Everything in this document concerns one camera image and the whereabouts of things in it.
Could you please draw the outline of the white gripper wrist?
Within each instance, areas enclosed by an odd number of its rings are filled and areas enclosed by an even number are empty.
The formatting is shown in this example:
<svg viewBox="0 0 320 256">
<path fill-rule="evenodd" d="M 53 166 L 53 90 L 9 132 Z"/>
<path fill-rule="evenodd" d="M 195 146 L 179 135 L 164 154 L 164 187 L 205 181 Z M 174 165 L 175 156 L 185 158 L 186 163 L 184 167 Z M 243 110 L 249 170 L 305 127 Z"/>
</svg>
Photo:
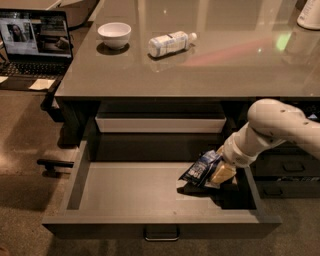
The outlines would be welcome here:
<svg viewBox="0 0 320 256">
<path fill-rule="evenodd" d="M 211 175 L 209 181 L 212 184 L 221 184 L 234 177 L 237 168 L 245 168 L 252 164 L 257 157 L 245 154 L 236 144 L 237 135 L 232 133 L 222 146 L 222 158 Z"/>
</svg>

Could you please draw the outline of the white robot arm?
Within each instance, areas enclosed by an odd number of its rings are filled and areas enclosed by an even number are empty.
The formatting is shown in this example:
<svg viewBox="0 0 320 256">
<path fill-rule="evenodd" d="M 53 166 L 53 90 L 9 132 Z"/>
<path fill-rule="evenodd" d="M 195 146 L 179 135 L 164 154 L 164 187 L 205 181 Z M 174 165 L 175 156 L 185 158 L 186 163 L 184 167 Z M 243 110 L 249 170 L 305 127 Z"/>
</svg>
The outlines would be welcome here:
<svg viewBox="0 0 320 256">
<path fill-rule="evenodd" d="M 220 186 L 234 177 L 237 168 L 248 167 L 263 151 L 290 142 L 320 158 L 320 124 L 297 107 L 274 99 L 261 99 L 247 112 L 247 123 L 232 133 L 218 149 L 222 157 L 209 182 Z"/>
</svg>

